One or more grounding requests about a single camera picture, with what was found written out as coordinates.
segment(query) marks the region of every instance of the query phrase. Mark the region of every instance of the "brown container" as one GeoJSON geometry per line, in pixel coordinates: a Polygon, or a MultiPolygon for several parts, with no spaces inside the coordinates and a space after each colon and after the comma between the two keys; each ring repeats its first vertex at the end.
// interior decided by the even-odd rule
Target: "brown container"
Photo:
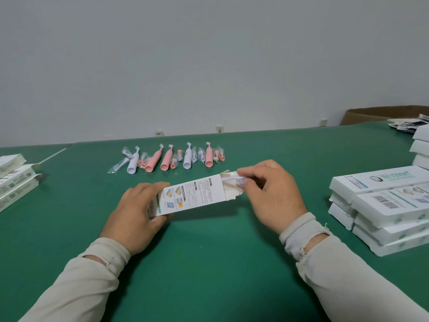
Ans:
{"type": "Polygon", "coordinates": [[[388,119],[416,118],[419,114],[429,115],[429,106],[401,105],[354,108],[346,110],[340,125],[385,121],[388,119]]]}

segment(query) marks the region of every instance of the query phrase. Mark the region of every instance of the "gray wall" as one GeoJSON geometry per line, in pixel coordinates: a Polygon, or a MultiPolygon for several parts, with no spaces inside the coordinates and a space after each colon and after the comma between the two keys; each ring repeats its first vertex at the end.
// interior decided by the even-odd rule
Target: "gray wall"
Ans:
{"type": "Polygon", "coordinates": [[[429,105],[429,0],[0,0],[0,146],[429,105]]]}

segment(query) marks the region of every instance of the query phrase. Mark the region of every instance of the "stack of boxes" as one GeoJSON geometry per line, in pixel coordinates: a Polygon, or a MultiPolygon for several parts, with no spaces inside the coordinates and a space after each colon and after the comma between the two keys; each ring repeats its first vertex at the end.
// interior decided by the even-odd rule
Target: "stack of boxes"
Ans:
{"type": "Polygon", "coordinates": [[[329,213],[377,255],[429,243],[429,171],[418,166],[334,177],[329,213]]]}
{"type": "Polygon", "coordinates": [[[429,169],[429,124],[418,127],[410,151],[416,152],[413,165],[429,169]]]}
{"type": "Polygon", "coordinates": [[[0,212],[39,185],[37,164],[26,164],[22,155],[0,157],[0,212]]]}

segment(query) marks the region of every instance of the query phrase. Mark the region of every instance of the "person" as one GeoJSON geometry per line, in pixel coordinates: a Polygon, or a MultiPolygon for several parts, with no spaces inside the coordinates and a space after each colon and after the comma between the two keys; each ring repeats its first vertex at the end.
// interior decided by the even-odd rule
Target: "person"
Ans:
{"type": "MultiPolygon", "coordinates": [[[[307,212],[292,175],[269,160],[237,170],[260,222],[279,235],[302,279],[332,321],[429,321],[429,313],[355,255],[307,212]]],[[[100,237],[70,260],[20,319],[99,321],[131,256],[142,252],[167,221],[147,217],[151,199],[169,183],[126,190],[100,237]]]]}

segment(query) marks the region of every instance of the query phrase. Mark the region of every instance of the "wall outlet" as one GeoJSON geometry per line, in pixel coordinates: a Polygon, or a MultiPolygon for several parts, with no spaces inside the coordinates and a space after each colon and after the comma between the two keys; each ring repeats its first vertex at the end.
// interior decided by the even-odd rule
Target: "wall outlet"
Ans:
{"type": "Polygon", "coordinates": [[[320,120],[319,127],[325,127],[326,125],[328,125],[328,120],[320,120]]]}

